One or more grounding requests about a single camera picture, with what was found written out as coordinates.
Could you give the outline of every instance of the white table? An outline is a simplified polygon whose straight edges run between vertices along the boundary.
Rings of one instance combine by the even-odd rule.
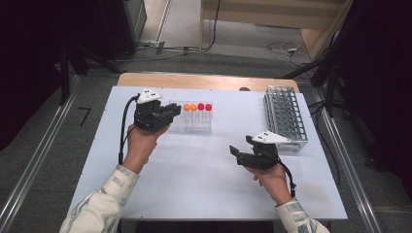
[[[70,210],[103,184],[118,163],[121,117],[130,97],[143,86],[115,86],[108,99]],[[156,88],[169,100],[213,101],[212,131],[169,130],[158,140],[125,207],[124,218],[140,220],[272,220],[275,203],[236,164],[229,145],[252,152],[245,141],[266,129],[264,92]],[[302,94],[297,94],[309,143],[297,154],[282,155],[297,184],[296,197],[317,219],[346,219],[338,190]],[[133,121],[135,106],[128,111]]]

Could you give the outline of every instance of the white sleeve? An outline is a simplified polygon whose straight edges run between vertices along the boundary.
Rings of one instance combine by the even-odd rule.
[[[60,233],[116,232],[124,205],[138,179],[138,174],[118,165],[101,188],[70,211]]]
[[[289,233],[327,233],[329,232],[320,222],[310,218],[300,206],[300,203],[293,198],[290,202],[282,206],[275,207],[279,217]]]

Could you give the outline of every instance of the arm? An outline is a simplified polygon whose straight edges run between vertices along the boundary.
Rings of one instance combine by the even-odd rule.
[[[289,233],[312,232],[327,233],[329,232],[318,221],[310,218],[299,202],[292,198],[286,181],[285,170],[280,164],[276,164],[267,171],[260,171],[253,168],[246,168],[254,174],[254,181],[258,181],[269,193],[270,197],[277,203],[275,210]]]
[[[60,232],[116,232],[138,174],[155,149],[156,140],[167,129],[148,133],[130,125],[127,156],[122,166],[118,165],[101,188],[90,193],[67,215]]]

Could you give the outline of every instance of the hand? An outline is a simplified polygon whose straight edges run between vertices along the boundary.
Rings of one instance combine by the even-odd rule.
[[[258,181],[270,194],[270,197],[281,206],[292,200],[288,190],[285,169],[279,163],[267,171],[245,167],[254,174],[254,181]]]
[[[122,166],[139,174],[143,166],[149,161],[149,156],[157,145],[158,137],[165,133],[169,126],[167,125],[156,132],[148,132],[139,129],[133,124],[129,125],[127,130],[127,156]]]

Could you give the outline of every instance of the person's left hand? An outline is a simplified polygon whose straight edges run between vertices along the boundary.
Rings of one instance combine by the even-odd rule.
[[[148,132],[139,129],[134,124],[128,126],[127,156],[122,164],[128,170],[139,174],[149,161],[149,156],[157,145],[157,139],[169,129],[170,125],[156,131]]]

